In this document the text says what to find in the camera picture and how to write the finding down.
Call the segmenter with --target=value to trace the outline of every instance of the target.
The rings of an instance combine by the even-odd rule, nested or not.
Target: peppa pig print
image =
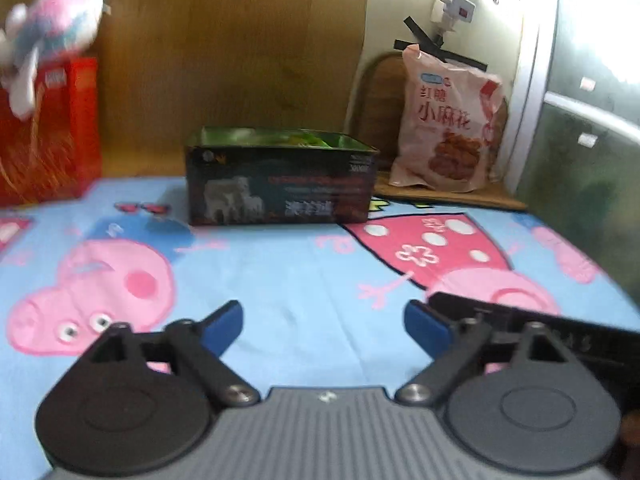
[[[56,283],[12,307],[9,343],[26,354],[75,356],[112,322],[128,322],[137,332],[162,322],[175,301],[171,263],[194,236],[150,209],[96,222],[58,264]]]
[[[600,268],[585,254],[537,218],[523,213],[513,213],[513,221],[530,229],[531,234],[540,245],[553,251],[556,263],[565,276],[586,285],[602,273]]]
[[[449,292],[548,314],[559,309],[537,283],[513,270],[464,213],[388,216],[345,225],[374,256],[427,291]]]

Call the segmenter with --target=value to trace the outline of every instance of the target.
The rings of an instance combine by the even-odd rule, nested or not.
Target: pink stuffed animal
[[[10,11],[5,33],[0,31],[0,74],[16,117],[25,119],[33,112],[38,64],[89,47],[105,9],[104,0],[36,0],[31,7],[18,4]]]

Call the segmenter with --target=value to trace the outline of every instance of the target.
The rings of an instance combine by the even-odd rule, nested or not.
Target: black circular disc
[[[169,374],[140,375],[52,390],[36,414],[38,438],[52,461],[92,476],[128,476],[193,446],[210,421],[204,394]]]
[[[463,383],[449,399],[454,434],[495,465],[558,474],[597,462],[615,442],[620,412],[595,380],[565,365],[518,368]]]

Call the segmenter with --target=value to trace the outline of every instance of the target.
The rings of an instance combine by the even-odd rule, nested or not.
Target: snack bag
[[[503,100],[500,80],[441,62],[418,45],[402,58],[408,78],[389,183],[453,192],[483,187]]]

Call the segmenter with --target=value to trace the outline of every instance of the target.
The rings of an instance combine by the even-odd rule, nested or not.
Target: white polka dot
[[[462,220],[447,220],[444,222],[444,225],[461,235],[472,235],[476,232],[473,226],[463,222]]]
[[[387,236],[389,234],[389,229],[378,224],[367,224],[364,226],[364,231],[371,236]]]
[[[486,253],[479,251],[478,249],[474,249],[473,251],[469,251],[469,256],[471,256],[476,262],[488,262],[491,258]]]
[[[444,246],[447,245],[447,239],[437,233],[424,233],[422,239],[429,245]]]

